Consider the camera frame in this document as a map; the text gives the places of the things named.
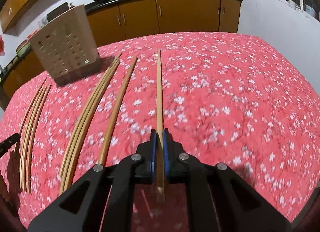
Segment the red floral tablecloth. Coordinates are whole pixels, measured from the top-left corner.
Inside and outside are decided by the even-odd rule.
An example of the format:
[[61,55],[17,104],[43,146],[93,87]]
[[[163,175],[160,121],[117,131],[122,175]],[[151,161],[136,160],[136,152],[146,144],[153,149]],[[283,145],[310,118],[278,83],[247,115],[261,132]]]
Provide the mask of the red floral tablecloth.
[[[157,56],[161,49],[163,120],[174,140],[201,162],[224,162],[288,220],[294,220],[319,181],[319,96],[300,72],[258,37],[231,33],[158,34],[99,48],[107,68],[120,64],[100,100],[75,171],[98,162],[123,83],[138,57],[117,118],[107,164],[135,152],[156,127]],[[37,126],[31,195],[20,190],[19,156],[1,158],[3,206],[23,225],[58,196],[60,166],[72,131],[102,73],[58,87],[47,72],[17,90],[1,117],[1,139],[18,133],[31,99],[52,85]]]

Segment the beige perforated utensil holder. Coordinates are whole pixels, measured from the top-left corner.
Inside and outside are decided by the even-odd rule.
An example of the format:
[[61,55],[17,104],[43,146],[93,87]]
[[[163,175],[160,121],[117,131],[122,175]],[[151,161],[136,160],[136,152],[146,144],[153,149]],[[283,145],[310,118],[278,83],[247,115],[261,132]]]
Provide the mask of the beige perforated utensil holder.
[[97,73],[101,61],[85,6],[76,6],[35,33],[29,43],[57,86]]

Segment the green bowl with red lid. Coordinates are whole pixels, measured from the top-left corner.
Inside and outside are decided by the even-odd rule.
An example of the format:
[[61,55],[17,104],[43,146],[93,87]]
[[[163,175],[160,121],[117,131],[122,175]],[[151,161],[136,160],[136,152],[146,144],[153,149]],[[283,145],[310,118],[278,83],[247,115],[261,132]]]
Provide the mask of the green bowl with red lid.
[[17,57],[22,57],[24,55],[24,53],[29,49],[29,47],[30,47],[29,40],[25,39],[16,48],[16,56]]

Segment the brown lower kitchen cabinets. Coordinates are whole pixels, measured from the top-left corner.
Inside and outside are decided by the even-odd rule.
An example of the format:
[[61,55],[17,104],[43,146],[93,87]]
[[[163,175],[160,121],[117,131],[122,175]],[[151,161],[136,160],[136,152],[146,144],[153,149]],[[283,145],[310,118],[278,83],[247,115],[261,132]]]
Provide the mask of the brown lower kitchen cabinets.
[[[111,0],[85,6],[98,47],[159,33],[238,31],[243,0]],[[23,84],[46,71],[31,48],[15,58],[1,79],[4,107]]]

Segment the single wooden chopstick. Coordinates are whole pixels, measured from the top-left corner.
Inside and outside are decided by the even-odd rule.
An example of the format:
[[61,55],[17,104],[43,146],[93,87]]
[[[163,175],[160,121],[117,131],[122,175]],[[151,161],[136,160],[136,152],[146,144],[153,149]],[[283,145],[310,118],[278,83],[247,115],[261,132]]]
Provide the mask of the single wooden chopstick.
[[104,140],[103,140],[103,143],[101,146],[99,160],[98,160],[98,164],[102,164],[102,166],[105,166],[105,164],[107,162],[108,150],[109,150],[109,147],[111,144],[114,128],[116,126],[117,117],[118,117],[118,114],[120,111],[120,107],[121,107],[123,98],[126,93],[127,86],[129,85],[132,73],[135,69],[137,60],[138,60],[138,57],[135,56],[135,58],[133,59],[133,62],[131,63],[131,66],[128,69],[128,72],[123,80],[123,84],[121,85],[120,91],[117,95],[117,99],[114,104],[111,116],[110,116],[110,120],[109,120],[108,127],[107,127],[105,135],[104,135]]

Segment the dark cutting board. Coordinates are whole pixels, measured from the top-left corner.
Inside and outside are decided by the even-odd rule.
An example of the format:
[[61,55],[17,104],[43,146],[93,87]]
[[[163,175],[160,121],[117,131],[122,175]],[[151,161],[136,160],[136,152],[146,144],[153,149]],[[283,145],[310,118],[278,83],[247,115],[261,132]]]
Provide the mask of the dark cutting board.
[[56,9],[52,10],[47,14],[48,23],[68,10],[69,10],[69,4],[68,2],[64,2],[59,7],[57,7]]

